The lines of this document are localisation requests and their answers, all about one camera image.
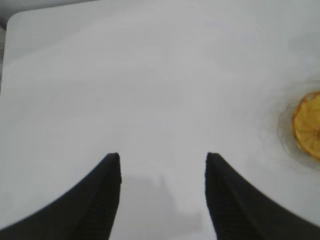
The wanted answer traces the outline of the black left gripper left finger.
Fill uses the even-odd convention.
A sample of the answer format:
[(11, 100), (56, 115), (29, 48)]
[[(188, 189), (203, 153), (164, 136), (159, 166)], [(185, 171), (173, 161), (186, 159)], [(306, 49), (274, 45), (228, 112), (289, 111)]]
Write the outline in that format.
[(121, 191), (118, 153), (107, 154), (72, 189), (0, 231), (2, 240), (107, 240)]

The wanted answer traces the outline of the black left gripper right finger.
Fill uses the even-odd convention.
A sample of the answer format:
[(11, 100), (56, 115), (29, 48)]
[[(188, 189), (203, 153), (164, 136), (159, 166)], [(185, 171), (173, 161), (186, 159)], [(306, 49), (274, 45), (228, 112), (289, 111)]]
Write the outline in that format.
[(218, 153), (205, 163), (205, 199), (219, 240), (318, 240), (320, 228), (283, 208)]

